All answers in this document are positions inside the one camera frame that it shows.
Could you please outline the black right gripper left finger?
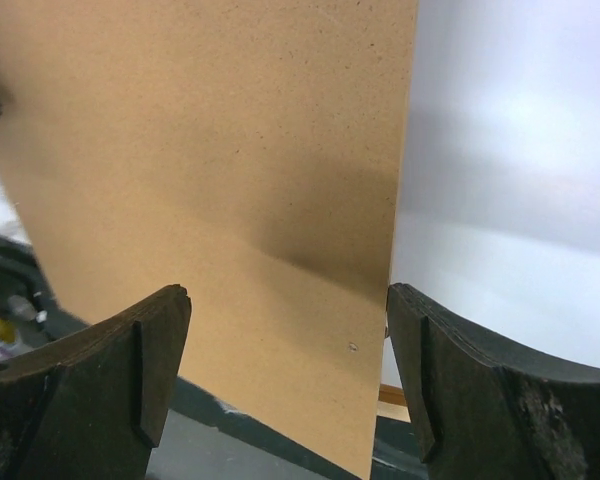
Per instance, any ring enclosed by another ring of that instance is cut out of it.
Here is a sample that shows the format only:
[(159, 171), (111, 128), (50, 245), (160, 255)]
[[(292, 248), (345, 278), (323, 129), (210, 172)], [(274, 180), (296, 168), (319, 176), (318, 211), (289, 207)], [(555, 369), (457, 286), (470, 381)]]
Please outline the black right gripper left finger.
[(0, 479), (142, 479), (163, 435), (191, 318), (169, 285), (0, 362)]

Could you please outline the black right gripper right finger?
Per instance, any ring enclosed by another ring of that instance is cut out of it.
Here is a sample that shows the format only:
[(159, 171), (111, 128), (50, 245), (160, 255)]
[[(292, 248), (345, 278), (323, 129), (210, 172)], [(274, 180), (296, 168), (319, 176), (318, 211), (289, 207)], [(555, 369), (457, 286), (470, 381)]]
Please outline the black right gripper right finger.
[(432, 479), (600, 479), (600, 368), (473, 323), (407, 284), (388, 332)]

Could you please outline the brown wooden picture frame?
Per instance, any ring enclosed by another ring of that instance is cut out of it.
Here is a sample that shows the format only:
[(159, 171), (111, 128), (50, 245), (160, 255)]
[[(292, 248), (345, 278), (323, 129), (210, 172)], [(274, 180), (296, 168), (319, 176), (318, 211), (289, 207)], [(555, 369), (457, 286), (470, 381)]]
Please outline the brown wooden picture frame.
[(377, 415), (410, 423), (404, 392), (397, 387), (381, 384), (378, 394)]

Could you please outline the brown frame backing board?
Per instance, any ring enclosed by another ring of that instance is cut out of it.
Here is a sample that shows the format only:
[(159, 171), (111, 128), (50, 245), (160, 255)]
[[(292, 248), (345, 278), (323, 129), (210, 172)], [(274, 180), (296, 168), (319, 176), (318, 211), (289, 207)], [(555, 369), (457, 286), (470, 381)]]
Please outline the brown frame backing board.
[(0, 1), (0, 176), (60, 305), (167, 284), (180, 374), (371, 471), (413, 1)]

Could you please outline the flower field photo print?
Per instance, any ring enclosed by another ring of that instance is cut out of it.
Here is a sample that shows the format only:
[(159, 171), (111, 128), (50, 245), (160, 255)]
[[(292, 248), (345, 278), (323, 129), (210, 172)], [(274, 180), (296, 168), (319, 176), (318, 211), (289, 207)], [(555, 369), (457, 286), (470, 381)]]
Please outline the flower field photo print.
[(423, 1), (391, 278), (600, 368), (600, 1)]

